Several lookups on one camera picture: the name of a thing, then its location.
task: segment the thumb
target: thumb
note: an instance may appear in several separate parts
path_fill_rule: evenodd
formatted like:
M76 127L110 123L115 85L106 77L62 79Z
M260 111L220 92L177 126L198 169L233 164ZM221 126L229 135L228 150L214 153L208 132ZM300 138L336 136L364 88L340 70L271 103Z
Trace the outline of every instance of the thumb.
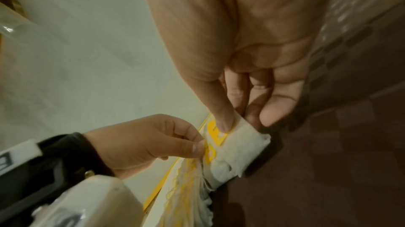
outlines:
M164 140L156 147L158 157L202 158L205 153L204 141L192 142L189 140L164 136Z
M232 129L235 121L234 108L219 80L188 81L188 85L201 102L214 115L218 129L226 133Z

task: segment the yellow tape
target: yellow tape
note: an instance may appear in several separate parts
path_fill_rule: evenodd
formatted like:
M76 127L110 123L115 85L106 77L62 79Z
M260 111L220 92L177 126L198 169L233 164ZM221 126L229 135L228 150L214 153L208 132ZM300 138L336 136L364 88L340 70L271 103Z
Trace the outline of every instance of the yellow tape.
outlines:
M201 130L201 128L204 126L204 124L207 122L208 118L211 116L211 113L208 115L208 117L204 120L204 122L201 124L201 126L198 128L198 131ZM143 210L145 211L146 208L149 206L149 204L153 201L153 199L158 195L160 190L163 187L163 184L165 184L167 176L169 175L170 171L172 170L172 167L174 164L177 162L178 158L175 159L173 164L170 166L169 170L165 173L165 175L162 177L162 179L159 181L159 183L156 185L156 187L153 189L152 193L148 196L146 199L145 203L143 204Z

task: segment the yellow sticker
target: yellow sticker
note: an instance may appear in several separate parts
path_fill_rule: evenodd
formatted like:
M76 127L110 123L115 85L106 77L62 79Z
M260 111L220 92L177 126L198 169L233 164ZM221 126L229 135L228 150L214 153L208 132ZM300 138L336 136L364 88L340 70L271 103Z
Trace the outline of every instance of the yellow sticker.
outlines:
M224 142L225 138L228 136L227 133L221 133L219 129L216 127L215 120L211 120L207 124L207 130L208 133L210 134L212 140L217 146L221 146L221 144Z
M207 142L205 143L205 163L209 164L213 159L215 159L216 156L216 150L213 148L212 145L208 144Z

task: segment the hand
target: hand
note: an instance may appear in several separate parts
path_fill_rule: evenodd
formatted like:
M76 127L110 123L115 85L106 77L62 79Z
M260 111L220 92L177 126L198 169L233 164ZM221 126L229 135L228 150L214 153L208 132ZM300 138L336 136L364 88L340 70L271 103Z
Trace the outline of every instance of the hand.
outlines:
M204 138L185 120L153 115L84 134L103 162L119 178L149 167L156 158L201 158Z
M148 0L181 77L227 132L292 112L329 0Z

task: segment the white wall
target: white wall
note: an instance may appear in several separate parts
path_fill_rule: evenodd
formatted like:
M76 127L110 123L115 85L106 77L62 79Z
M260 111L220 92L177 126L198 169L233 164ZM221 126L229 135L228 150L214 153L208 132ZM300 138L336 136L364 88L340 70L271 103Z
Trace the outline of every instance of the white wall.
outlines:
M196 127L208 115L177 75L146 0L19 1L62 44L30 30L24 46L3 40L0 150L156 113ZM127 181L142 202L171 162L156 162Z

